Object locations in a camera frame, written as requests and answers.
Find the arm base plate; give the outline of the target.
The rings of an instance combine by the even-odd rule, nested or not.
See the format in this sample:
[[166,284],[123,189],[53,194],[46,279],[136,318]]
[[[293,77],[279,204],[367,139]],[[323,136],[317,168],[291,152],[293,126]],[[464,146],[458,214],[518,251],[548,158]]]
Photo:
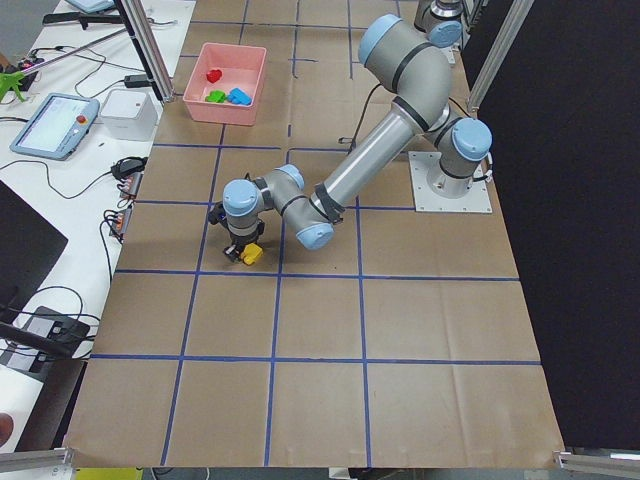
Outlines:
[[415,211],[491,214],[486,181],[453,178],[441,168],[440,158],[440,152],[408,152]]

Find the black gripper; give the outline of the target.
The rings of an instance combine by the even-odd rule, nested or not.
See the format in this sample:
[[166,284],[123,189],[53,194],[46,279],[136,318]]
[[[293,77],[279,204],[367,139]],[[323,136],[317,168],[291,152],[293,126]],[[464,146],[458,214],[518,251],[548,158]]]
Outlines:
[[255,226],[249,228],[247,233],[240,233],[238,229],[233,229],[230,224],[227,230],[230,235],[231,245],[223,249],[223,254],[231,262],[242,260],[242,250],[251,243],[257,243],[260,236],[264,234],[265,224],[257,222]]

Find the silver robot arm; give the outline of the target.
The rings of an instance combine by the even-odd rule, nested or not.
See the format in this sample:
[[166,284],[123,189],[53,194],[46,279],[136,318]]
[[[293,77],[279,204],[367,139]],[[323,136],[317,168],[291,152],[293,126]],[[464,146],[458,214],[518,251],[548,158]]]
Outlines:
[[346,156],[311,196],[303,192],[304,179],[292,164],[256,178],[234,179],[208,214],[211,224],[224,227],[230,237],[224,255],[247,262],[249,247],[264,232],[260,214],[274,210],[308,250],[324,247],[342,220],[348,201],[418,135],[429,139],[440,153],[431,174],[433,191],[460,198],[474,182],[478,165],[492,146],[492,133],[482,121],[452,113],[449,95],[452,73],[444,48],[462,35],[462,24],[444,13],[443,1],[422,8],[421,21],[409,24],[386,14],[362,36],[359,62],[393,94],[386,116]]
[[458,0],[420,0],[414,27],[438,48],[450,47],[462,35],[463,2]]

